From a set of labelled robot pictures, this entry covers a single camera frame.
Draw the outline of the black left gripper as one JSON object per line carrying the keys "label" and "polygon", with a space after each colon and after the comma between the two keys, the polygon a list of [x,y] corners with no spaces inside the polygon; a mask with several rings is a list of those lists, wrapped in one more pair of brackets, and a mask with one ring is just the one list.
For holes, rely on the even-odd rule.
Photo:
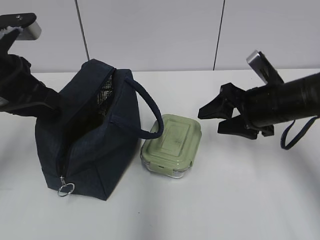
{"label": "black left gripper", "polygon": [[0,111],[22,117],[52,121],[60,115],[61,96],[31,74],[23,57],[0,57]]}

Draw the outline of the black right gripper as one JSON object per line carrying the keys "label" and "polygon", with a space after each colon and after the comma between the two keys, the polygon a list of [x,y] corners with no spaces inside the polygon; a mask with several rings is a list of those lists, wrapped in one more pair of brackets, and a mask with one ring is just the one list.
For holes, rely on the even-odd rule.
{"label": "black right gripper", "polygon": [[[232,118],[234,108],[239,115]],[[246,92],[232,83],[220,87],[220,94],[198,111],[199,119],[227,119],[218,124],[217,132],[224,135],[257,139],[261,133],[264,137],[274,135],[274,126],[256,126],[249,117],[246,104]]]}

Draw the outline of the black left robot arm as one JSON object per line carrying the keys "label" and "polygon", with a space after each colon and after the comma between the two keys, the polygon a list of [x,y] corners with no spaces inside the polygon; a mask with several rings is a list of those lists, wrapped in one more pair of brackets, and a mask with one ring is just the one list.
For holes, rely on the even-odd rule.
{"label": "black left robot arm", "polygon": [[61,96],[31,74],[31,64],[8,51],[20,32],[0,40],[0,111],[22,117],[51,120],[61,113]]}

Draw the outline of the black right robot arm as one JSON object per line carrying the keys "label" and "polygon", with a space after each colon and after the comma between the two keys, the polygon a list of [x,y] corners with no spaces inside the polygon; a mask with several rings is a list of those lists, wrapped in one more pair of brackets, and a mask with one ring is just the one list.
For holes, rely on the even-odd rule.
{"label": "black right robot arm", "polygon": [[320,114],[320,75],[315,73],[287,83],[268,83],[243,90],[232,83],[220,87],[198,118],[222,119],[218,133],[255,140],[274,135],[274,125]]}

